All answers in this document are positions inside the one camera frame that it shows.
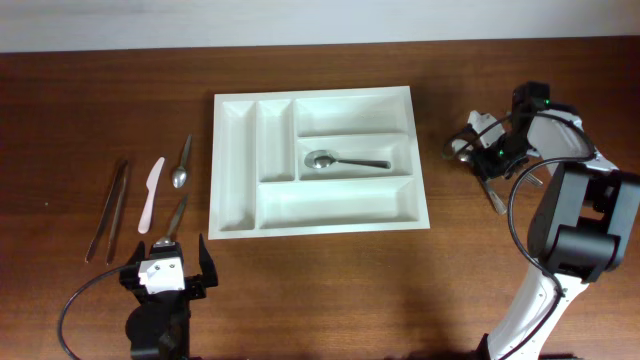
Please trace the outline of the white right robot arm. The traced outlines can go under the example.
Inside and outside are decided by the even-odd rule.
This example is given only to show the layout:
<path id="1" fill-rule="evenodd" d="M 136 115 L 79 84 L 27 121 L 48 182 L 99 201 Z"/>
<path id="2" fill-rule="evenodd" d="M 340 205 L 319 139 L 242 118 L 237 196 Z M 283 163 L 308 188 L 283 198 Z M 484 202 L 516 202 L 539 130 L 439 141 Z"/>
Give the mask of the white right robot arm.
<path id="1" fill-rule="evenodd" d="M 477 359 L 537 359 L 568 305 L 622 262 L 639 208 L 639 177 L 608 161 L 582 128 L 577 110 L 554 103 L 547 84 L 529 81 L 512 95 L 511 128 L 487 114 L 471 113 L 475 139 L 457 150 L 483 185 L 515 180 L 506 215 L 516 235 L 517 191 L 534 171 L 551 179 L 529 225 L 527 239 L 513 241 L 528 261 L 523 284 L 507 315 L 483 336 Z"/>

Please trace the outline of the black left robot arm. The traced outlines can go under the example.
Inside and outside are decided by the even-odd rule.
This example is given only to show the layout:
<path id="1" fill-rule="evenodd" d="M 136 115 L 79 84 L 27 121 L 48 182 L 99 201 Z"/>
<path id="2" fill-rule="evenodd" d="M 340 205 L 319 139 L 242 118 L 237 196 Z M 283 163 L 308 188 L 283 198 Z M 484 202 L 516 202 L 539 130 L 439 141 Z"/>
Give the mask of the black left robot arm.
<path id="1" fill-rule="evenodd" d="M 214 261 L 203 237 L 198 241 L 199 274 L 184 275 L 184 258 L 177 242 L 139 243 L 119 275 L 119 283 L 139 303 L 129 315 L 125 333 L 133 359 L 188 359 L 190 303 L 207 297 L 218 285 Z"/>

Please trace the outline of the small steel teaspoon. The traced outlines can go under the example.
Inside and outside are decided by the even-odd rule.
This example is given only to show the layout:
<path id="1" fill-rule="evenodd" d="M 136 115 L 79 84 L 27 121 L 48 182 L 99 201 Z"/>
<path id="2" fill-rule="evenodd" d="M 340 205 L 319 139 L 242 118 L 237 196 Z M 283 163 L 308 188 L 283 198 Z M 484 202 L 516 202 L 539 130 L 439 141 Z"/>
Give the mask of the small steel teaspoon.
<path id="1" fill-rule="evenodd" d="M 191 144 L 192 135 L 189 134 L 183 147 L 180 162 L 171 175 L 172 185 L 176 189 L 183 187 L 187 181 L 188 171 L 186 169 L 186 166 L 189 159 Z"/>

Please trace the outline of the large steel spoon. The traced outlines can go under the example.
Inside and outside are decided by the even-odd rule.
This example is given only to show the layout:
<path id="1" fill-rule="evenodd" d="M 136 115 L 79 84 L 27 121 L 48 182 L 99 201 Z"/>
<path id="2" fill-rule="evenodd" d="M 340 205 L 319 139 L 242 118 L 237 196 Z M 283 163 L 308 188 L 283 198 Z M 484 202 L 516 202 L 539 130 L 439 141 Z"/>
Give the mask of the large steel spoon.
<path id="1" fill-rule="evenodd" d="M 344 158 L 339 158 L 334 156 L 328 150 L 315 150 L 308 153 L 305 156 L 303 163 L 306 167 L 311 169 L 323 169 L 336 163 L 366 166 L 366 167 L 373 167 L 373 168 L 380 168 L 380 169 L 391 168 L 391 164 L 389 161 L 344 159 Z"/>

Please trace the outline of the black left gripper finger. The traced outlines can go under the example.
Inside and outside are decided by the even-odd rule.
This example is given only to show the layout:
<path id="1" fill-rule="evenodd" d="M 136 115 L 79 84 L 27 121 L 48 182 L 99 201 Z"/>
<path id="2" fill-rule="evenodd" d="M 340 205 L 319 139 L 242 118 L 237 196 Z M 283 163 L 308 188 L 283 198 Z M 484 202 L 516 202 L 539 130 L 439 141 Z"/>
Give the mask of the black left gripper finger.
<path id="1" fill-rule="evenodd" d="M 133 254 L 126 262 L 126 272 L 137 273 L 141 262 L 145 260 L 145 254 L 145 243 L 143 241 L 140 241 L 137 244 Z"/>
<path id="2" fill-rule="evenodd" d="M 202 234 L 199 235 L 198 256 L 199 266 L 201 269 L 200 282 L 205 288 L 217 287 L 218 274 L 216 266 L 213 258 L 206 248 L 204 236 Z"/>

